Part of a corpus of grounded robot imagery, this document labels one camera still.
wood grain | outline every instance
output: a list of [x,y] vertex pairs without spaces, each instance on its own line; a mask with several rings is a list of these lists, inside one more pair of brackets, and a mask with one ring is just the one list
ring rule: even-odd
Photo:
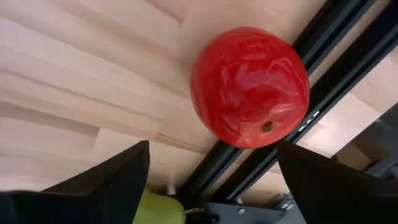
[[[190,69],[204,46],[239,26],[292,43],[324,2],[0,0],[0,189],[43,189],[141,139],[151,144],[148,187],[160,190],[169,180],[180,186],[216,141],[189,95]],[[387,2],[375,3],[311,83]],[[396,103],[397,52],[298,144],[332,156]],[[278,166],[271,171],[245,201],[266,203],[288,191]]]

black metal rail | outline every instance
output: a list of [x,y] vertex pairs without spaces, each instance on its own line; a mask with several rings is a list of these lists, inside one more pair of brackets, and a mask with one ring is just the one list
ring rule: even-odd
[[[314,71],[374,2],[375,0],[327,0],[294,43],[308,73]],[[262,153],[254,151],[251,157],[258,156],[258,161],[252,162],[261,164],[257,166],[259,170],[267,170],[275,163],[272,159],[275,158],[275,152],[261,151]],[[241,152],[242,149],[218,141],[178,194],[194,198],[205,195]]]
[[[393,1],[311,89],[308,113],[284,140],[297,142],[398,43],[398,2]],[[215,192],[215,201],[240,198],[276,162],[275,144],[256,149]]]

wooden surface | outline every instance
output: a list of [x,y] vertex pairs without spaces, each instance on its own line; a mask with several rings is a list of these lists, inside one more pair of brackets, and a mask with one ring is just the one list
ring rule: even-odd
[[[150,140],[148,187],[181,185],[216,141],[189,97],[190,68],[203,46],[239,26],[292,43],[324,2],[0,0],[0,190],[44,189],[141,139]],[[377,1],[312,84],[387,2]],[[332,156],[396,103],[397,52],[298,144]],[[275,165],[243,199],[266,203],[287,191]]]

light wood panel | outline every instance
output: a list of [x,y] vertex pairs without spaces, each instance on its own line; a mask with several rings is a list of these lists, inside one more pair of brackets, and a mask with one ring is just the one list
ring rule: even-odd
[[[190,68],[202,48],[239,26],[260,27],[292,43],[324,2],[0,0],[0,101],[25,108],[0,104],[0,187],[43,189],[141,139],[151,144],[148,187],[159,190],[168,180],[181,185],[216,141],[189,97]],[[387,2],[377,1],[311,83]],[[392,106],[397,58],[383,60],[299,144],[331,156]],[[15,117],[10,111],[24,112]],[[64,137],[45,143],[48,134]],[[63,146],[51,151],[57,143]],[[288,191],[278,166],[272,171],[246,201],[266,203]]]

